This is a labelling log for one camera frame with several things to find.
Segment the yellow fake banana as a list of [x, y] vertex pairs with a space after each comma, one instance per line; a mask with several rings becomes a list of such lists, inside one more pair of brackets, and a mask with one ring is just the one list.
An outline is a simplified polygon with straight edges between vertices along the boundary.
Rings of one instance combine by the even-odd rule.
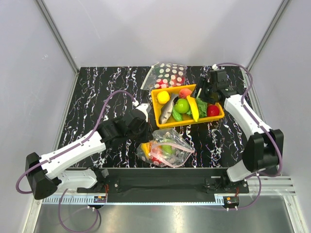
[[191, 97], [190, 95], [188, 95], [186, 97], [189, 105], [190, 105], [190, 109], [191, 109], [191, 114], [192, 114], [192, 118], [195, 122], [198, 122], [199, 120], [199, 110], [198, 110], [198, 106], [196, 103], [196, 99]]

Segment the clear zip top bag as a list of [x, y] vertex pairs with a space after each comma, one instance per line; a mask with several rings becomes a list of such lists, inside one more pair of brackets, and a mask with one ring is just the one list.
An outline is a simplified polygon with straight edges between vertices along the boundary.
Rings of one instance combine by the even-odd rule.
[[159, 167], [181, 167], [195, 152], [185, 139], [173, 128], [152, 133], [153, 140], [141, 143], [137, 156], [142, 161]]

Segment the green fake apple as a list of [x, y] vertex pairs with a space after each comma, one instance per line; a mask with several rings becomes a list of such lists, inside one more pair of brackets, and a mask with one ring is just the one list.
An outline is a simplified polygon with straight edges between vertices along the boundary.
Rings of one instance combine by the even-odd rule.
[[185, 114], [190, 109], [190, 105], [186, 99], [178, 99], [174, 107], [180, 114]]

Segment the green fake leaf vegetable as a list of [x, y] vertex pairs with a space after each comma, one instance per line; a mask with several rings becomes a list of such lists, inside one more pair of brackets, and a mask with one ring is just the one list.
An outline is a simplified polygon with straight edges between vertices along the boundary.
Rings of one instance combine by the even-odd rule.
[[171, 145], [162, 145], [161, 146], [162, 149], [162, 154], [165, 156], [173, 156], [176, 152], [176, 148], [172, 147]]

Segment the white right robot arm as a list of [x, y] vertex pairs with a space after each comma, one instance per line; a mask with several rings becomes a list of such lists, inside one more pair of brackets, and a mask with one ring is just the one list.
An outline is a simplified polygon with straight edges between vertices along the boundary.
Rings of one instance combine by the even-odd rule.
[[244, 91], [230, 85], [224, 69], [209, 70], [207, 77], [200, 78], [193, 92], [194, 97], [208, 104], [221, 104], [247, 138], [242, 160], [229, 167], [220, 181], [222, 190], [228, 193], [243, 180], [259, 176], [272, 167], [278, 167], [278, 176], [283, 167], [283, 132], [273, 130], [263, 122], [248, 105], [245, 95]]

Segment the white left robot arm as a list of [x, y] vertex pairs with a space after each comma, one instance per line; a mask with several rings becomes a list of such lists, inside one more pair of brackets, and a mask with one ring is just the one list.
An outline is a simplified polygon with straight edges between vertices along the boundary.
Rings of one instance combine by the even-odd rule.
[[78, 193], [99, 193], [106, 184], [98, 168], [69, 170], [75, 163], [106, 149], [116, 148], [131, 140], [147, 143], [153, 139], [148, 113], [141, 106], [121, 117], [105, 120], [95, 131], [79, 140], [48, 154], [33, 152], [26, 157], [25, 169], [36, 200], [42, 200], [57, 191], [75, 190]]

